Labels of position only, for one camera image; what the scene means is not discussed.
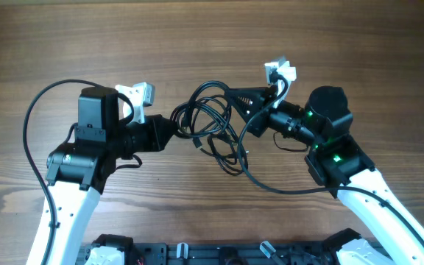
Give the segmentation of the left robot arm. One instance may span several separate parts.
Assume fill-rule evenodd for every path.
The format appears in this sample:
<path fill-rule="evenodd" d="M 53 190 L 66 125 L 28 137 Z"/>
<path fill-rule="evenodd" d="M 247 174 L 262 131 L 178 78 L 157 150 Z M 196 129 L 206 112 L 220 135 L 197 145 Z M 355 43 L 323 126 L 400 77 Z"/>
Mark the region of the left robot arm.
<path fill-rule="evenodd" d="M 68 133 L 74 141 L 64 140 L 48 156 L 47 174 L 38 178 L 46 200 L 28 264 L 74 264 L 105 183 L 119 170 L 116 161 L 164 150 L 177 129 L 161 115 L 120 118 L 119 101 L 131 103 L 132 91 L 84 84 Z"/>

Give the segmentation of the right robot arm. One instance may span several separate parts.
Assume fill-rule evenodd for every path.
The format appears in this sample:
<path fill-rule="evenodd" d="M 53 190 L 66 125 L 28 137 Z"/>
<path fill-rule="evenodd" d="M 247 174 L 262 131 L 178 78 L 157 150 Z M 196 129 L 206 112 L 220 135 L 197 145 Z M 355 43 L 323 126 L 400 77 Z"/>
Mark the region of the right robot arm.
<path fill-rule="evenodd" d="M 424 264 L 424 227 L 404 208 L 350 134 L 353 114 L 340 87 L 314 89 L 304 107 L 283 101 L 276 86 L 234 88 L 226 99 L 259 137 L 272 129 L 306 146 L 317 191 L 328 191 L 366 225 L 395 264 Z"/>

